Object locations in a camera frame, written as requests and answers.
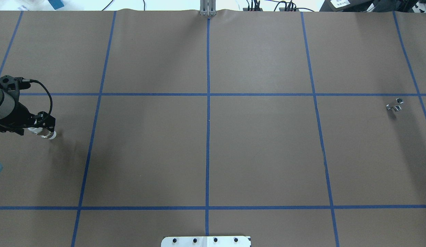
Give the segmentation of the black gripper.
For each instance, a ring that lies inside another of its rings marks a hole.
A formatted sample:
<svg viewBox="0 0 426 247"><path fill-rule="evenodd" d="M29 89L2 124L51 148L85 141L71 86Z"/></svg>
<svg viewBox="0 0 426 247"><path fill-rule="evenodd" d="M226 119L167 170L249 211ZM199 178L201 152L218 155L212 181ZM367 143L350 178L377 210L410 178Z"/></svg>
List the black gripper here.
<svg viewBox="0 0 426 247"><path fill-rule="evenodd" d="M45 111L41 111L29 118L26 128L42 128L43 130L55 132L56 119Z"/></svg>

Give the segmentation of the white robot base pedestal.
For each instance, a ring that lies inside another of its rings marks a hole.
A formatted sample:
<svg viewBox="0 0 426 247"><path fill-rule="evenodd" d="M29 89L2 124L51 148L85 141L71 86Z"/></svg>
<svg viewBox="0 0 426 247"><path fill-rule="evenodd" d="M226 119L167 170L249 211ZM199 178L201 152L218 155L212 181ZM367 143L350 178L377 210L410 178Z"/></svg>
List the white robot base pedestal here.
<svg viewBox="0 0 426 247"><path fill-rule="evenodd" d="M161 247L251 247L250 236L169 236Z"/></svg>

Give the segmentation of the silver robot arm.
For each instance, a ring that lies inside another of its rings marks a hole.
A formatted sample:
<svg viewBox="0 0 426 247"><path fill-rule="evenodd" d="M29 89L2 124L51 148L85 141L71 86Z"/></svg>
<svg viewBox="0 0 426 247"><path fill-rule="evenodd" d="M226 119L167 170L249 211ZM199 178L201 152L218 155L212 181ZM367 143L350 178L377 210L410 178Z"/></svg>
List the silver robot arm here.
<svg viewBox="0 0 426 247"><path fill-rule="evenodd" d="M31 87L33 83L40 85L46 92L50 108L49 111L40 111L32 114L28 108L20 103L20 92ZM54 139L56 119L51 115L53 99L43 83L38 80L25 79L5 75L0 77L0 132L16 133L24 136L25 130L40 136L43 139Z"/></svg>

